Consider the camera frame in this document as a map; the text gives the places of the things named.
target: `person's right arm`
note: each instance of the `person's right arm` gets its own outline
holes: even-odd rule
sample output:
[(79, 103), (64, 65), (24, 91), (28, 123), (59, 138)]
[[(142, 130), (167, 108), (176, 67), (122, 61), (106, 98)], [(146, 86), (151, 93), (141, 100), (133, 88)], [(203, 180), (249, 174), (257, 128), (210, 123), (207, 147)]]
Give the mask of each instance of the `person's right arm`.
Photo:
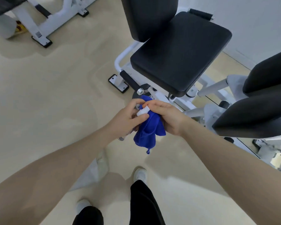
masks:
[(169, 103), (143, 104), (183, 137), (230, 197), (257, 225), (281, 225), (281, 172), (215, 135)]

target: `person's left arm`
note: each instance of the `person's left arm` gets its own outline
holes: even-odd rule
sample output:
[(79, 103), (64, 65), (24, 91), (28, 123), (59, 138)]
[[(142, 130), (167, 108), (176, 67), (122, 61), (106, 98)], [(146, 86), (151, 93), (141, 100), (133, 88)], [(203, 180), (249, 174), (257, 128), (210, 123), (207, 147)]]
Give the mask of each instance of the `person's left arm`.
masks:
[(149, 115), (134, 117), (132, 100), (103, 128), (27, 165), (0, 183), (0, 224), (40, 224), (100, 150), (125, 136)]

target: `white spray nozzle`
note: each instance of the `white spray nozzle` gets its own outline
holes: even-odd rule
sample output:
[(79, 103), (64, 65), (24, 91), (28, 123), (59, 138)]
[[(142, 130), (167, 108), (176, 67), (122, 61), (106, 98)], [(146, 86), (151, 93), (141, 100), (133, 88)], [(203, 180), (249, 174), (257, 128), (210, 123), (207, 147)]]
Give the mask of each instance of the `white spray nozzle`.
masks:
[(139, 112), (136, 113), (137, 116), (140, 116), (142, 114), (147, 114), (150, 111), (150, 108), (146, 106), (145, 108), (141, 109)]

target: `hand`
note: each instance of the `hand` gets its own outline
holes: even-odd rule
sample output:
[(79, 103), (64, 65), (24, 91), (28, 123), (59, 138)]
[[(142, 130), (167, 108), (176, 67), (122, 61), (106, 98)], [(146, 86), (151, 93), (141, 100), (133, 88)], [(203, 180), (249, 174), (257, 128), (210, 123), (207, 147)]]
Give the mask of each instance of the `hand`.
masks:
[(136, 116), (138, 112), (135, 109), (136, 104), (144, 104), (145, 101), (142, 99), (132, 99), (128, 105), (121, 109), (116, 116), (105, 126), (110, 134), (111, 140), (126, 136), (133, 128), (143, 123), (149, 118), (149, 114), (142, 114)]
[(143, 106), (149, 106), (150, 110), (160, 114), (164, 120), (165, 130), (173, 135), (181, 136), (184, 126), (192, 120), (167, 102), (150, 100), (145, 102)]

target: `qr code label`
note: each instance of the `qr code label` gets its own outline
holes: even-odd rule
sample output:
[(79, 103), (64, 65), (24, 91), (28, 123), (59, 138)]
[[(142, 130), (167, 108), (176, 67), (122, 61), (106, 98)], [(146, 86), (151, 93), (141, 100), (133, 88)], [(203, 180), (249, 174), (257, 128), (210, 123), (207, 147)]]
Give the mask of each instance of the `qr code label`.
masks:
[(38, 31), (37, 33), (35, 33), (35, 35), (40, 38), (42, 36), (42, 34)]

